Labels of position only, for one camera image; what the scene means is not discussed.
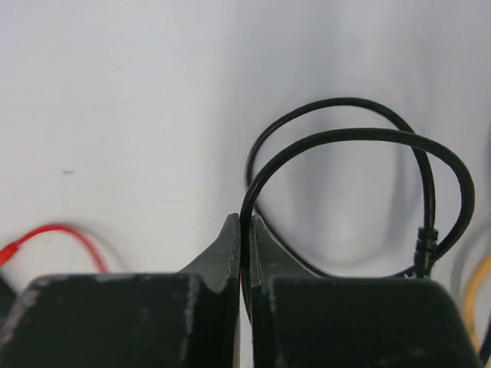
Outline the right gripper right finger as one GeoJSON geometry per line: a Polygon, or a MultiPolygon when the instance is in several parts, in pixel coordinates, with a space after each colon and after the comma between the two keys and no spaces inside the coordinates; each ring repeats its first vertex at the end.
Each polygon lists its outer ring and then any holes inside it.
{"type": "Polygon", "coordinates": [[[254,217],[250,305],[257,367],[478,367],[451,296],[407,278],[318,278],[254,217]]]}

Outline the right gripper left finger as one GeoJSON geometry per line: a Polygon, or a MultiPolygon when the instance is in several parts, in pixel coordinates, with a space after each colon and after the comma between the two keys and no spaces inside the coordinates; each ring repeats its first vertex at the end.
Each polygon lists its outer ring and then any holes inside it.
{"type": "Polygon", "coordinates": [[[1,328],[3,367],[237,367],[239,217],[177,273],[52,274],[1,328]]]}

